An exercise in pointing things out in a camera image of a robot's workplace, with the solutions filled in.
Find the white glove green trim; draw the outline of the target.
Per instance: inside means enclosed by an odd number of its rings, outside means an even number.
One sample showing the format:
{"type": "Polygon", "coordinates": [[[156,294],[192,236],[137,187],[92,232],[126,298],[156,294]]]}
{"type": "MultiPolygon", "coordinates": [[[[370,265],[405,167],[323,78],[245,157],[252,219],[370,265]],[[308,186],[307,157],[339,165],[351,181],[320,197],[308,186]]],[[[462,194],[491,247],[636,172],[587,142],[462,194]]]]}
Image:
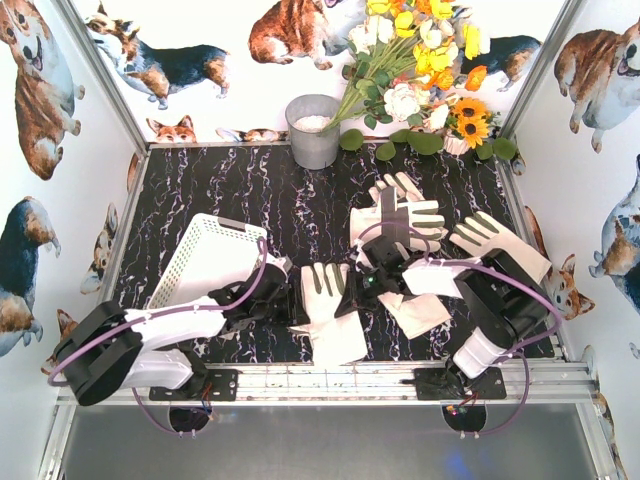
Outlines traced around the white glove green trim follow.
{"type": "Polygon", "coordinates": [[[378,300],[409,340],[425,334],[451,318],[444,304],[433,294],[409,298],[387,292],[379,295],[378,300]]]}

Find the white grey work glove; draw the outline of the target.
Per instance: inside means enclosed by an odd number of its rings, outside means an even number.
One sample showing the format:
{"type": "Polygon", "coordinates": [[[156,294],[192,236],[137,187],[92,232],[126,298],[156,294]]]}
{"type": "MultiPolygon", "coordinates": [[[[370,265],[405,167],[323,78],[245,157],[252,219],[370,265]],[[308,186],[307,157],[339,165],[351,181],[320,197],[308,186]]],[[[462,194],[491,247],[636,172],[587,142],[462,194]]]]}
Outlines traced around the white grey work glove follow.
{"type": "Polygon", "coordinates": [[[347,264],[316,262],[301,268],[302,305],[309,323],[291,327],[296,334],[309,337],[315,368],[357,362],[368,354],[368,346],[356,311],[336,317],[346,293],[347,264]]]}

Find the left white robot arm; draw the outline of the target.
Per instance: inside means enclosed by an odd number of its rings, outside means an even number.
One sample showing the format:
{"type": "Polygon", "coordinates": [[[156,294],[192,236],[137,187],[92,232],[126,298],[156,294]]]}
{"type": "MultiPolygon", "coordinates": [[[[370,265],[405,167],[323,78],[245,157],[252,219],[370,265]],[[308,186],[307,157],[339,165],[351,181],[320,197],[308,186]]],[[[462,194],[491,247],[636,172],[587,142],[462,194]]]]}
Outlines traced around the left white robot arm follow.
{"type": "Polygon", "coordinates": [[[139,388],[161,390],[171,400],[195,399],[212,375],[179,343],[259,324],[309,325],[290,267],[288,258],[265,256],[247,279],[174,306],[136,310],[103,302],[56,346],[48,382],[69,387],[82,406],[139,388]]]}

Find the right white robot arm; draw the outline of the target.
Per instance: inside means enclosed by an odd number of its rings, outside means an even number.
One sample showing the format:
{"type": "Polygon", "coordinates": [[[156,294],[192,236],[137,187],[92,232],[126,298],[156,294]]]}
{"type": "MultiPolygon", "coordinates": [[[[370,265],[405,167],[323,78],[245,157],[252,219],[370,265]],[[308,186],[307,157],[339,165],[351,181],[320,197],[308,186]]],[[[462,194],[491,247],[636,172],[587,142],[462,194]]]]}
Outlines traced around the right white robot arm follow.
{"type": "Polygon", "coordinates": [[[386,293],[462,299],[475,328],[445,364],[449,381],[462,388],[517,350],[555,333],[563,320],[540,283],[501,248],[473,259],[444,260],[379,236],[358,241],[357,251],[369,264],[358,262],[347,274],[335,316],[371,310],[386,293]]]}

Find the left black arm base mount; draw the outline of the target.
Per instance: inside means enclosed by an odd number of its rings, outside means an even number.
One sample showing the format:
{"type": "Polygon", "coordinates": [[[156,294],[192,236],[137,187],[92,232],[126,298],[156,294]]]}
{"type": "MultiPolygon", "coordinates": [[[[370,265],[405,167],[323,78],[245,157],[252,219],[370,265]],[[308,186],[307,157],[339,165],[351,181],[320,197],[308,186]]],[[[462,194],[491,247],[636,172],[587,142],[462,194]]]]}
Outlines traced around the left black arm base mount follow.
{"type": "Polygon", "coordinates": [[[235,401],[239,371],[227,368],[208,368],[193,352],[184,351],[193,375],[181,387],[168,389],[157,386],[149,390],[152,401],[235,401]]]}

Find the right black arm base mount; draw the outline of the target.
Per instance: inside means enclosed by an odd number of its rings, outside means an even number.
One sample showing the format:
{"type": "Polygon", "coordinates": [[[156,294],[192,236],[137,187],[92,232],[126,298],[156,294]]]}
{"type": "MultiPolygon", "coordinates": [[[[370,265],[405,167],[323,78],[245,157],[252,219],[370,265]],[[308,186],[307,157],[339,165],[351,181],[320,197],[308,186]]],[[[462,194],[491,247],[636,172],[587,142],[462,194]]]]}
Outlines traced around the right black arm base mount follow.
{"type": "Polygon", "coordinates": [[[415,388],[419,400],[502,400],[507,397],[503,375],[498,367],[490,366],[478,377],[468,377],[451,358],[441,367],[412,370],[412,377],[402,379],[402,385],[415,388]]]}

